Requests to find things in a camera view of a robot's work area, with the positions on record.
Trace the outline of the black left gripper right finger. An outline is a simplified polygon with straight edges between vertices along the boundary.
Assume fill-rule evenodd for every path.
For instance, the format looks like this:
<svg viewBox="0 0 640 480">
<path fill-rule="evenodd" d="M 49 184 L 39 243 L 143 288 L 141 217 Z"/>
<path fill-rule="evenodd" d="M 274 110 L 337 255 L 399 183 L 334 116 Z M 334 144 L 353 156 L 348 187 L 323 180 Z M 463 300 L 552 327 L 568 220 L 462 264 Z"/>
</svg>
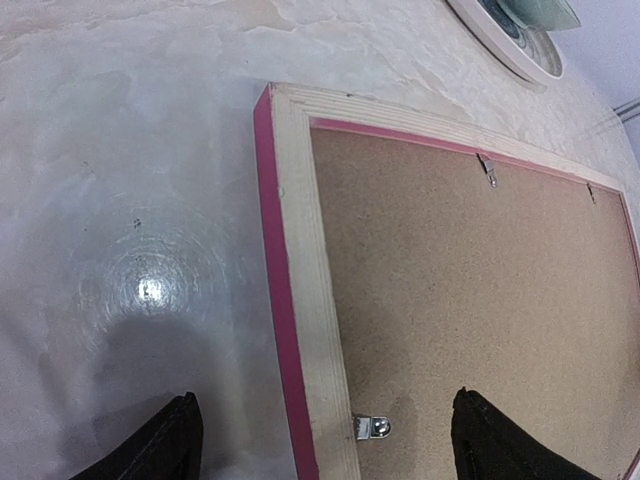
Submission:
<svg viewBox="0 0 640 480">
<path fill-rule="evenodd" d="M 475 390 L 453 401 L 451 440 L 459 479 L 593 479 L 545 447 Z"/>
</svg>

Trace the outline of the brown backing board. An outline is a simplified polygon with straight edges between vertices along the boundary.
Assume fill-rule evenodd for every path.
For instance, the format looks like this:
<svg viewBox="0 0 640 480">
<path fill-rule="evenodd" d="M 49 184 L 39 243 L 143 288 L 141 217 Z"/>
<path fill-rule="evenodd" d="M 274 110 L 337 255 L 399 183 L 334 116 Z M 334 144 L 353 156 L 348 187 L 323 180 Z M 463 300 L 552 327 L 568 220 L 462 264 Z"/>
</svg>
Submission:
<svg viewBox="0 0 640 480">
<path fill-rule="evenodd" d="M 639 281 L 619 195 L 513 165 L 312 134 L 352 409 L 384 415 L 366 479 L 452 479 L 481 393 L 602 479 L 639 447 Z"/>
</svg>

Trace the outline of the wooden picture frame red edge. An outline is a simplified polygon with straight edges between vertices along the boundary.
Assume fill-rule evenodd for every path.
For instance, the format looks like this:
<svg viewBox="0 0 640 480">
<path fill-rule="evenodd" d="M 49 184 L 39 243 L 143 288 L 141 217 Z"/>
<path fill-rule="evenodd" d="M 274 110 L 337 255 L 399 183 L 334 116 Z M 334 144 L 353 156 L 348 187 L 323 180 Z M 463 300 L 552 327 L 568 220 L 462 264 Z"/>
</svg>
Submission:
<svg viewBox="0 0 640 480">
<path fill-rule="evenodd" d="M 426 110 L 269 83 L 253 113 L 272 316 L 291 442 L 302 479 L 357 479 L 360 466 L 339 337 L 311 130 L 346 131 L 480 156 L 629 200 L 616 178 L 516 138 Z"/>
</svg>

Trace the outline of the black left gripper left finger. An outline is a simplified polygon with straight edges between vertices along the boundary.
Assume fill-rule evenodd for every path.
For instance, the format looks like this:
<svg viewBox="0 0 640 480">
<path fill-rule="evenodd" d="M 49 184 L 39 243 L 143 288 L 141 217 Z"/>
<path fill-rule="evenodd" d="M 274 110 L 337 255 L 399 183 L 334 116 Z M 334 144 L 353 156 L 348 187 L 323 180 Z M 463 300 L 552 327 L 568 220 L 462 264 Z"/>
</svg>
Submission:
<svg viewBox="0 0 640 480">
<path fill-rule="evenodd" d="M 203 419 L 197 397 L 174 397 L 107 456 L 73 480 L 198 480 Z"/>
</svg>

